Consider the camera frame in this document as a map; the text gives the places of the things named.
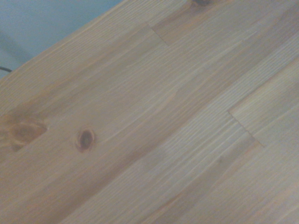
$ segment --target wood grain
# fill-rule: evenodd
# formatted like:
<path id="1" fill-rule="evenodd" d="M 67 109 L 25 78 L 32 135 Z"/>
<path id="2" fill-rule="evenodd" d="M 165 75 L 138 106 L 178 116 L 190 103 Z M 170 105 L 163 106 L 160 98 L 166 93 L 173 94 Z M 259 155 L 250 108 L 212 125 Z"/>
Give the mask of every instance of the wood grain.
<path id="1" fill-rule="evenodd" d="M 299 1 L 124 0 L 0 80 L 0 223 L 294 223 Z"/>

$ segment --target light blue wall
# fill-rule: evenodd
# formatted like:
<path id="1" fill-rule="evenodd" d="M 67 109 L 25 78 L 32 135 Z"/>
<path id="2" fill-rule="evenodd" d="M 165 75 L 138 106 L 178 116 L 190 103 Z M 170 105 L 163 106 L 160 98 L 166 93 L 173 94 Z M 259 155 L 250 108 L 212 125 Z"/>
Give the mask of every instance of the light blue wall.
<path id="1" fill-rule="evenodd" d="M 0 66 L 15 70 L 119 2 L 0 0 Z"/>

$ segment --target wood knot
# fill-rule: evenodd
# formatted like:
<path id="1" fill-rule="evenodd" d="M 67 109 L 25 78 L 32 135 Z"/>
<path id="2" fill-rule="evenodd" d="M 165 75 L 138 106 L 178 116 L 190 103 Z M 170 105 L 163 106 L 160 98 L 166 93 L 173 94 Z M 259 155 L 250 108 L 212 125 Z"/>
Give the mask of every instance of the wood knot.
<path id="1" fill-rule="evenodd" d="M 33 117 L 6 115 L 0 119 L 1 146 L 10 146 L 17 151 L 47 131 L 46 125 Z"/>
<path id="2" fill-rule="evenodd" d="M 95 134 L 91 129 L 83 129 L 78 133 L 77 149 L 80 152 L 90 151 L 95 142 Z"/>

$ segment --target wooden surface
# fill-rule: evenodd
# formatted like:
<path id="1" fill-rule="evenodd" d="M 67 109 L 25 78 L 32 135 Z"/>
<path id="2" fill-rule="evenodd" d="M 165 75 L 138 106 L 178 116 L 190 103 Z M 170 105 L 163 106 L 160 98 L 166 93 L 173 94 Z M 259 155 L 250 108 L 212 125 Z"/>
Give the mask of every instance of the wooden surface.
<path id="1" fill-rule="evenodd" d="M 0 223 L 299 223 L 299 0 L 124 0 L 0 95 Z"/>

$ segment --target wooden tabletop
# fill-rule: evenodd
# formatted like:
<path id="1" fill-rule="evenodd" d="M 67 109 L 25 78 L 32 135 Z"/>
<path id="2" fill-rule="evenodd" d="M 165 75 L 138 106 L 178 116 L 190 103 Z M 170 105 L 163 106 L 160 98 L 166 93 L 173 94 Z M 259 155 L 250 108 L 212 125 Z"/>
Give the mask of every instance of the wooden tabletop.
<path id="1" fill-rule="evenodd" d="M 299 0 L 124 0 L 0 95 L 2 224 L 299 223 Z"/>

